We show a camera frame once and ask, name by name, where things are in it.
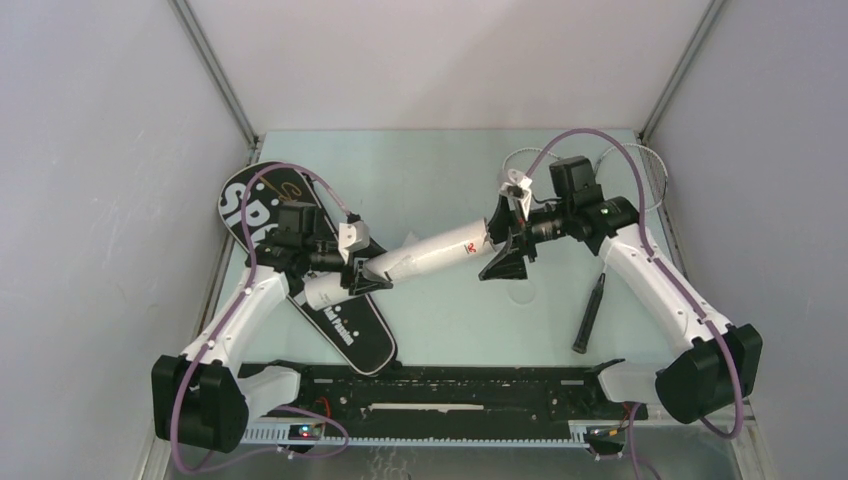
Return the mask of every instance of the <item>black handle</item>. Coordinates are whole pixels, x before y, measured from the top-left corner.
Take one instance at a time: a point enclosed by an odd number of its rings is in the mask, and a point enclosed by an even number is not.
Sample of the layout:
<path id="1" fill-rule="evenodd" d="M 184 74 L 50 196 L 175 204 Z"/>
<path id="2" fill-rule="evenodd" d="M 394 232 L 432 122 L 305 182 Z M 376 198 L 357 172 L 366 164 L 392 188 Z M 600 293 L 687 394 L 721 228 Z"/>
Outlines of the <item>black handle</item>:
<path id="1" fill-rule="evenodd" d="M 604 282 L 606 278 L 606 273 L 602 273 L 598 277 L 595 288 L 592 289 L 592 294 L 589 296 L 589 305 L 586 306 L 586 312 L 583 313 L 580 331 L 577 332 L 577 339 L 574 340 L 574 345 L 571 346 L 571 349 L 577 353 L 586 353 L 586 345 L 589 344 L 589 337 L 592 335 L 592 328 L 595 326 L 595 317 L 598 316 L 598 308 L 601 306 L 601 299 L 604 298 Z"/>

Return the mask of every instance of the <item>skateboard deck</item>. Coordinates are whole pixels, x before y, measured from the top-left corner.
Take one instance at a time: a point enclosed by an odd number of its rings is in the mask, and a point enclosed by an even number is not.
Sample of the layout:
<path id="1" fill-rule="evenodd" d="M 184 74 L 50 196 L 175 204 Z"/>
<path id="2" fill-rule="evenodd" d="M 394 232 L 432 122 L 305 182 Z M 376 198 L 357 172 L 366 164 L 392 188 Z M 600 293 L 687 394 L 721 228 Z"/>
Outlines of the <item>skateboard deck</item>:
<path id="1" fill-rule="evenodd" d="M 227 180 L 218 203 L 221 220 L 245 248 L 241 226 L 241 199 L 245 187 L 253 176 L 271 163 L 248 166 Z M 253 245 L 257 245 L 272 228 L 277 226 L 277 207 L 282 202 L 300 201 L 317 205 L 324 213 L 324 222 L 316 230 L 333 233 L 338 237 L 327 210 L 315 194 L 311 180 L 284 168 L 262 175 L 250 192 L 246 207 L 248 231 Z M 372 240 L 374 248 L 381 249 Z M 322 273 L 308 272 L 307 281 Z M 306 302 L 302 282 L 289 292 L 288 300 L 345 358 L 350 366 L 362 375 L 375 375 L 389 366 L 397 355 L 397 344 L 380 310 L 370 295 L 357 297 L 324 310 L 313 310 Z"/>

